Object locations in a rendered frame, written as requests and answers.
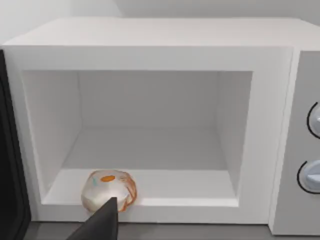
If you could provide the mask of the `pale microwave oven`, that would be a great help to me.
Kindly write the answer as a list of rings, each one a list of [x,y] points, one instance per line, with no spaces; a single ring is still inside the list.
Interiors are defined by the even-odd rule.
[[[129,173],[121,222],[266,224],[320,236],[320,26],[296,18],[70,17],[0,45],[31,218],[84,222],[97,170]]]

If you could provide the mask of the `pale blue microwave knob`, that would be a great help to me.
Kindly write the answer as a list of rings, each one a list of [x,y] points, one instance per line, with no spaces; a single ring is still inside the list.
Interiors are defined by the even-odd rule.
[[[296,181],[304,192],[320,195],[320,159],[305,161],[297,171]]]
[[[306,126],[312,136],[320,140],[320,105],[315,102],[307,113]]]

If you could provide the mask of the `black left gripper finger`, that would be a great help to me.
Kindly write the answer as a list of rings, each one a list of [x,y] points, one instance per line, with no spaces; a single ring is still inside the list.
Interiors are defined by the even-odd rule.
[[[117,198],[110,198],[66,240],[117,240],[118,239]]]

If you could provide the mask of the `wrapped bread in clear bag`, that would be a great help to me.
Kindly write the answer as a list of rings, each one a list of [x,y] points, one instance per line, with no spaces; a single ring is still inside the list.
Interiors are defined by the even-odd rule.
[[[138,197],[136,182],[125,171],[103,169],[93,171],[81,192],[82,206],[90,213],[96,212],[111,198],[116,198],[117,211],[125,212]]]

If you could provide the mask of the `black microwave door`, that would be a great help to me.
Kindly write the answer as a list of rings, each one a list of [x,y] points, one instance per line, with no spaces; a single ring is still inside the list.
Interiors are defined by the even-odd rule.
[[[24,240],[30,221],[7,67],[0,49],[0,240]]]

